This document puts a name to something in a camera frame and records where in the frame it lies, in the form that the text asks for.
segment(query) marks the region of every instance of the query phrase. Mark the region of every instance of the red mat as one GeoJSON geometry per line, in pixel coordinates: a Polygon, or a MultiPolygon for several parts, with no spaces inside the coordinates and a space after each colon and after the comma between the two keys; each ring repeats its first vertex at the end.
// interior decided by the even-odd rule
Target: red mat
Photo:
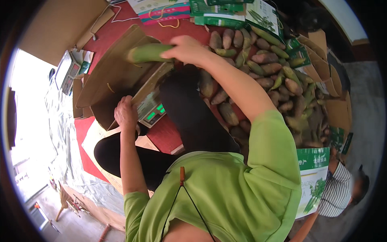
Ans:
{"type": "MultiPolygon", "coordinates": [[[[122,7],[119,15],[116,17],[116,20],[128,19],[132,17],[137,17],[133,9],[127,2],[120,4],[122,7]]],[[[172,37],[179,35],[189,35],[199,40],[202,44],[206,45],[209,42],[210,33],[208,33],[203,26],[195,25],[190,23],[188,20],[180,19],[180,26],[178,28],[171,27],[161,27],[158,24],[144,26],[139,19],[128,20],[125,22],[115,22],[111,23],[111,19],[102,26],[96,33],[97,40],[93,41],[90,39],[87,44],[83,47],[84,50],[89,50],[95,52],[94,58],[91,62],[89,74],[93,71],[97,62],[101,59],[103,54],[108,50],[108,48],[119,38],[125,31],[133,24],[138,24],[141,29],[150,36],[159,39],[162,43],[168,43],[172,37]]],[[[172,25],[176,26],[177,21],[165,21],[163,25],[172,25]]],[[[220,33],[224,31],[225,28],[220,27],[210,27],[211,30],[217,30],[220,33]]],[[[240,119],[244,119],[245,116],[242,112],[236,107],[234,109],[240,119]]],[[[211,107],[211,110],[215,111],[216,116],[219,118],[216,107],[211,107]]],[[[80,156],[82,159],[83,169],[104,180],[106,178],[102,173],[96,168],[94,163],[91,161],[89,156],[83,150],[81,144],[86,137],[87,131],[89,130],[92,122],[95,120],[94,117],[75,120],[75,129],[77,131],[77,141],[80,150],[80,156]]],[[[177,132],[175,125],[172,121],[165,115],[159,122],[157,122],[148,132],[148,138],[154,143],[154,145],[164,153],[170,153],[172,150],[176,149],[179,145],[182,144],[180,135],[177,132]]]]}

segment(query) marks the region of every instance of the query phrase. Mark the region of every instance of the black pants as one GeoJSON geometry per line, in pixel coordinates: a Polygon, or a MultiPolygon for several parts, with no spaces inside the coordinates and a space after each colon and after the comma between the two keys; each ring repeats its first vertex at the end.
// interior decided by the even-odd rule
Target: black pants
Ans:
{"type": "MultiPolygon", "coordinates": [[[[185,65],[160,86],[163,107],[176,125],[186,152],[240,152],[238,144],[220,125],[200,98],[197,83],[201,78],[194,65],[185,65]]],[[[136,147],[147,187],[155,191],[169,166],[178,156],[136,147]]],[[[120,133],[100,140],[94,149],[99,165],[107,172],[120,174],[120,133]]]]}

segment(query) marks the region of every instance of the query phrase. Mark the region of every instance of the lanyard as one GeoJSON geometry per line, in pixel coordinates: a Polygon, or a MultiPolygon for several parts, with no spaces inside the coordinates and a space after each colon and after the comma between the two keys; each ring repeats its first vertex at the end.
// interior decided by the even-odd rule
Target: lanyard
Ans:
{"type": "Polygon", "coordinates": [[[182,188],[182,187],[184,188],[184,190],[185,190],[186,193],[188,194],[189,198],[191,199],[193,205],[195,206],[195,209],[196,209],[196,211],[198,212],[200,218],[202,219],[202,221],[203,221],[205,227],[207,228],[208,233],[211,235],[212,240],[213,240],[214,242],[216,242],[215,239],[214,239],[214,236],[212,235],[212,233],[211,233],[211,231],[210,231],[210,229],[209,229],[209,227],[208,227],[207,224],[205,223],[204,218],[203,218],[202,215],[200,214],[200,212],[199,212],[199,210],[197,209],[197,207],[196,207],[194,201],[192,200],[190,194],[188,193],[187,188],[185,188],[185,186],[184,186],[184,180],[185,180],[185,170],[184,170],[184,167],[181,166],[181,167],[180,167],[180,187],[179,187],[179,189],[177,190],[177,193],[176,193],[175,199],[173,200],[171,209],[170,209],[170,211],[169,211],[169,213],[168,213],[168,215],[167,215],[167,218],[165,219],[165,223],[164,223],[164,226],[163,226],[163,230],[162,230],[162,232],[161,232],[161,239],[160,239],[160,242],[163,241],[163,235],[164,235],[165,225],[167,224],[167,220],[168,220],[169,215],[171,214],[172,207],[173,207],[173,205],[175,204],[177,195],[179,194],[180,188],[182,188]]]}

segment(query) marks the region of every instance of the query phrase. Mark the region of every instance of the man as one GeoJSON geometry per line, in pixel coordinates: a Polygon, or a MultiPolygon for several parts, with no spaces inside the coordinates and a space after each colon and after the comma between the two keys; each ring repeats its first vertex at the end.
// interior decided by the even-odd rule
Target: man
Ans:
{"type": "Polygon", "coordinates": [[[309,215],[300,230],[290,240],[291,242],[301,242],[305,239],[317,215],[337,217],[350,204],[358,204],[368,191],[370,178],[365,175],[363,165],[360,166],[355,175],[351,175],[336,158],[337,150],[332,148],[330,152],[327,181],[318,210],[309,215]]]}
{"type": "Polygon", "coordinates": [[[121,133],[94,149],[101,167],[122,178],[126,241],[283,241],[301,199],[301,177],[282,115],[256,81],[195,39],[178,36],[171,44],[176,46],[161,57],[188,64],[164,81],[160,96],[188,153],[178,157],[136,147],[137,111],[130,96],[114,113],[121,133]],[[247,166],[200,98],[197,67],[252,123],[247,166]],[[154,191],[151,199],[147,189],[154,191]]]}

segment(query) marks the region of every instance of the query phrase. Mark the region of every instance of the hand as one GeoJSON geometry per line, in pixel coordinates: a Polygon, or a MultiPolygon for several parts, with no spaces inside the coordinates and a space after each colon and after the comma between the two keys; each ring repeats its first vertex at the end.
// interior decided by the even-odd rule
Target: hand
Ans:
{"type": "Polygon", "coordinates": [[[320,211],[320,207],[317,207],[317,210],[313,213],[315,216],[317,216],[319,214],[319,211],[320,211]]]}
{"type": "Polygon", "coordinates": [[[125,96],[120,100],[117,107],[114,109],[114,118],[121,127],[121,132],[129,132],[134,136],[138,114],[137,108],[131,105],[131,100],[132,96],[125,96]]]}
{"type": "Polygon", "coordinates": [[[171,39],[171,45],[176,45],[170,50],[167,50],[160,54],[161,58],[169,59],[176,58],[181,62],[196,65],[201,67],[203,60],[206,59],[206,55],[211,55],[212,52],[205,49],[199,41],[194,38],[181,35],[171,39]]]}

